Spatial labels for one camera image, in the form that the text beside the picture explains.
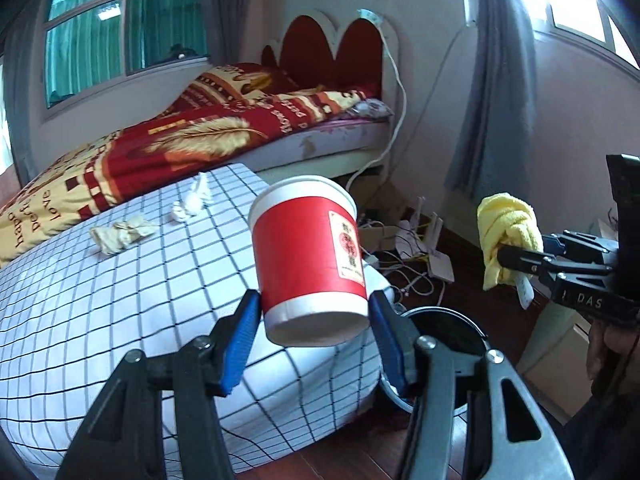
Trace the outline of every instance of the sticker on cup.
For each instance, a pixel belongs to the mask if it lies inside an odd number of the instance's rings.
[[[362,258],[353,224],[335,211],[329,211],[329,223],[334,237],[335,263],[338,267],[338,275],[346,280],[364,285]]]

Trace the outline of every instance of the mattress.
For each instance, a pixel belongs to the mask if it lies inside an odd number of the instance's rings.
[[[388,121],[335,120],[281,137],[243,153],[232,162],[244,164],[252,171],[262,171],[318,156],[382,148],[388,140]]]
[[[192,178],[75,225],[0,271],[0,429],[40,480],[55,476],[129,349],[176,351],[257,288],[247,215],[266,184],[241,164],[207,177],[212,202],[188,224],[167,215]],[[117,256],[97,252],[89,227],[139,213],[159,232]],[[388,287],[375,269],[364,270],[369,294]],[[215,399],[234,470],[276,460],[347,424],[367,409],[379,374],[370,329],[331,348],[283,348],[268,341],[261,323],[241,384]],[[162,421],[167,474],[179,480],[171,392],[162,397]],[[6,439],[0,433],[0,471]]]

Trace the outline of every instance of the blue gripper pad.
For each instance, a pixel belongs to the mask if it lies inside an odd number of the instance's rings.
[[[369,321],[386,378],[399,396],[405,396],[409,387],[418,381],[414,343],[420,333],[411,319],[395,313],[381,290],[369,297]]]
[[[211,333],[216,361],[222,367],[220,390],[225,396],[240,383],[260,325],[260,315],[260,294],[257,290],[248,290],[236,311],[219,319]]]

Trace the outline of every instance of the cardboard box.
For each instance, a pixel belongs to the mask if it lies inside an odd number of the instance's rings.
[[[393,251],[396,248],[397,233],[398,228],[395,226],[361,227],[358,229],[358,238],[361,247],[369,253]]]

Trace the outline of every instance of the curtain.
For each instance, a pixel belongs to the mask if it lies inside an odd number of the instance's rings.
[[[128,0],[127,69],[139,70],[185,56],[205,56],[200,0]]]
[[[120,20],[101,20],[94,7],[47,32],[45,86],[49,104],[122,74]]]
[[[202,0],[207,44],[212,64],[239,61],[248,0]]]
[[[479,0],[476,67],[447,185],[479,203],[528,193],[536,111],[533,29],[522,0]]]
[[[20,183],[37,176],[29,135],[31,47],[41,0],[30,0],[10,27],[4,46],[4,108]]]

